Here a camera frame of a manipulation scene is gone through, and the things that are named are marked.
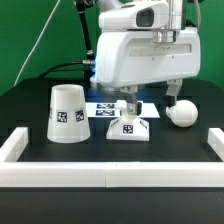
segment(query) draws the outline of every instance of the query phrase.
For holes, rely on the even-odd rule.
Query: green wall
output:
[[[13,86],[56,2],[57,0],[1,1],[0,95]],[[81,26],[73,2],[74,0],[61,1],[43,39],[25,68],[22,79],[37,77],[56,64],[85,58]],[[224,89],[223,7],[223,0],[216,0],[215,4],[211,0],[205,0],[201,4],[202,65],[197,78],[211,80]],[[89,9],[86,14],[95,50],[100,32],[97,25],[97,7]],[[193,4],[188,6],[188,18],[196,20]]]

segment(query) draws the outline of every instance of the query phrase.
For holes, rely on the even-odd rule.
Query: table surface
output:
[[[81,81],[21,82],[0,97],[0,145],[16,127],[29,127],[30,144],[19,162],[221,162],[207,145],[208,129],[224,128],[224,91],[211,82],[184,80],[178,99],[192,101],[199,110],[199,117],[190,128],[176,127],[165,115],[166,83],[150,84],[138,93],[138,100],[155,103],[160,114],[159,119],[146,119],[150,123],[149,142],[106,140],[111,118],[89,118],[91,137],[87,141],[56,144],[46,138],[50,95],[52,86],[64,83],[83,85],[87,102],[122,99],[119,92],[91,89]],[[20,219],[23,223],[222,223],[223,191],[220,188],[2,188],[0,222],[14,223]]]

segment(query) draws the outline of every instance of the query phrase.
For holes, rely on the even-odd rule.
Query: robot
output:
[[[187,102],[190,122],[176,122],[175,108],[182,79],[200,70],[200,40],[197,28],[186,27],[187,0],[86,1],[100,8],[102,34],[97,44],[96,79],[106,87],[120,88],[126,101],[117,102],[121,117],[111,121],[108,139],[149,140],[149,123],[138,117],[138,86],[167,81],[164,97],[167,115],[181,127],[192,125],[197,108]]]

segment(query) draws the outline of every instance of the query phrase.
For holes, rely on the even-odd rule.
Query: white block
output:
[[[224,161],[224,132],[220,128],[209,128],[208,144]]]
[[[105,187],[105,163],[2,163],[0,187]]]
[[[28,128],[16,128],[0,148],[0,163],[16,162],[28,142]]]
[[[106,187],[223,187],[224,164],[212,162],[107,163]]]

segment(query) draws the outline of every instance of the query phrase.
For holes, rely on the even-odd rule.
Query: upside-down cup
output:
[[[54,86],[51,93],[47,138],[57,143],[76,143],[89,137],[83,87]]]

